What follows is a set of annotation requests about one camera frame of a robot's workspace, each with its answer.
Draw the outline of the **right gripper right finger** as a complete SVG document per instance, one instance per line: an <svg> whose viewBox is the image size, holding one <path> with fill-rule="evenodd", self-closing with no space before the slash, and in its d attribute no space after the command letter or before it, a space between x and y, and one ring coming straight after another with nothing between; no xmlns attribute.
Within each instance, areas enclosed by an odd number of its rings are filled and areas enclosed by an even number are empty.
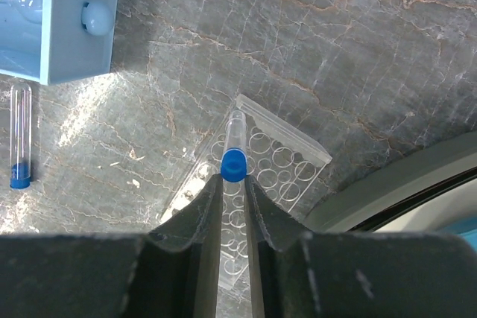
<svg viewBox="0 0 477 318"><path fill-rule="evenodd" d="M455 235L313 232L244 180L255 317L474 317L476 251Z"/></svg>

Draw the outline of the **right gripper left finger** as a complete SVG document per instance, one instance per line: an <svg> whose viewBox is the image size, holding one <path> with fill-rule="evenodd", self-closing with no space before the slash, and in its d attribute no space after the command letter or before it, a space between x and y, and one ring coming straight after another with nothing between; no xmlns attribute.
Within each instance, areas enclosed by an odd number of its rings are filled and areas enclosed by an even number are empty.
<svg viewBox="0 0 477 318"><path fill-rule="evenodd" d="M3 317L213 317L223 181L148 233L2 235Z"/></svg>

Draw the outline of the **blue cap tube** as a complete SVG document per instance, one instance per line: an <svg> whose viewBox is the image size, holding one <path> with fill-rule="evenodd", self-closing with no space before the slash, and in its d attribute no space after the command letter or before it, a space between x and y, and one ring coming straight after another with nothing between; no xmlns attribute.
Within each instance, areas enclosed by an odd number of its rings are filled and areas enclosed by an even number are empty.
<svg viewBox="0 0 477 318"><path fill-rule="evenodd" d="M226 125L224 153L221 159L221 176L228 182L240 182L247 175L247 124L241 110L230 113Z"/></svg>
<svg viewBox="0 0 477 318"><path fill-rule="evenodd" d="M32 91L27 83L10 90L10 187L24 189L31 184Z"/></svg>

